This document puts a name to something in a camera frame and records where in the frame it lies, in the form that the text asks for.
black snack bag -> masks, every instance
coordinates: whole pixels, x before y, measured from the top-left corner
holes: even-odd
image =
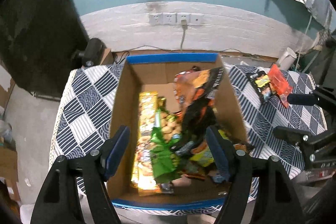
[[[247,73],[246,77],[252,84],[252,87],[257,92],[260,102],[265,103],[272,96],[270,88],[270,79],[265,71],[257,71],[255,73]]]

blue tape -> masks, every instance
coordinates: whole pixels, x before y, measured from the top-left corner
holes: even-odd
[[[176,62],[215,62],[217,53],[171,53],[132,55],[126,58],[130,65]]]
[[[226,198],[215,198],[197,202],[190,202],[185,204],[158,204],[158,203],[139,203],[132,202],[124,199],[114,199],[112,204],[116,207],[125,207],[141,210],[153,210],[153,211],[175,211],[175,210],[195,210],[202,208],[209,208],[212,206],[218,206],[224,204]]]

tablecloth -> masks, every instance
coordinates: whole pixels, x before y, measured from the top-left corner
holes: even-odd
[[[252,156],[267,159],[277,155],[292,179],[304,168],[301,151],[274,138],[272,130],[276,126],[286,126],[312,134],[321,133],[327,128],[322,109],[316,105],[290,105],[285,108],[276,96],[261,105],[245,73],[258,70],[268,72],[269,69],[224,65],[241,106],[249,141],[256,147]],[[109,138],[110,119],[122,68],[122,64],[105,65],[81,68],[70,73],[55,121],[49,167],[59,155],[66,155],[69,159],[84,156]],[[293,92],[307,94],[313,89],[309,75],[292,71],[282,73],[293,87]],[[85,194],[83,179],[78,178],[77,184],[79,192]],[[257,178],[253,179],[252,186],[254,191],[249,200],[256,197]]]

white cup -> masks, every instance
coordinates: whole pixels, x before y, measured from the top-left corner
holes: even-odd
[[[288,70],[295,59],[296,53],[291,48],[287,48],[283,55],[278,59],[277,65],[281,70]]]

electrical outlet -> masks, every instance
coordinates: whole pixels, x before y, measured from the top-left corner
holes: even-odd
[[[190,14],[190,24],[191,25],[202,25],[203,24],[203,14]]]
[[[164,25],[176,24],[176,13],[162,13],[162,17]]]
[[[149,24],[152,26],[162,25],[162,13],[149,14]]]
[[[185,20],[187,22],[187,24],[189,24],[190,23],[190,14],[189,13],[177,13],[176,23],[178,25],[181,25],[182,20]]]

